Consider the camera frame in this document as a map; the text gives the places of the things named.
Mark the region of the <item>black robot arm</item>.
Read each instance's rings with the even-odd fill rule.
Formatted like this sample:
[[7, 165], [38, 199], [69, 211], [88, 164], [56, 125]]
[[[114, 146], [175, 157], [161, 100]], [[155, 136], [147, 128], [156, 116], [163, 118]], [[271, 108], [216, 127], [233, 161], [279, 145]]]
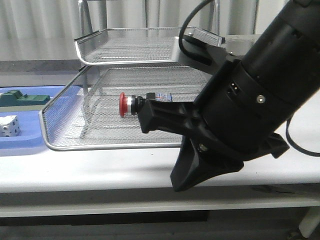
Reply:
[[138, 112], [143, 133], [182, 136], [170, 175], [177, 192], [288, 150], [276, 129], [320, 88], [320, 3], [290, 0], [244, 56], [207, 50], [182, 50], [212, 74], [193, 102], [147, 99]]

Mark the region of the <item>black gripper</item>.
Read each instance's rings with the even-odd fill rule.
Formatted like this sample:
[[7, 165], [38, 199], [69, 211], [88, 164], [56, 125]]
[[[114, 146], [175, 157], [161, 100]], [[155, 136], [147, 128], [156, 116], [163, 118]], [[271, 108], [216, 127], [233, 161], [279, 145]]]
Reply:
[[212, 64], [216, 74], [194, 104], [144, 102], [138, 112], [143, 133], [160, 130], [184, 136], [170, 174], [175, 192], [236, 173], [245, 161], [269, 154], [278, 158], [288, 150], [275, 130], [297, 107], [285, 94], [287, 61], [293, 54], [273, 44], [256, 44], [242, 57], [228, 53], [222, 63]]

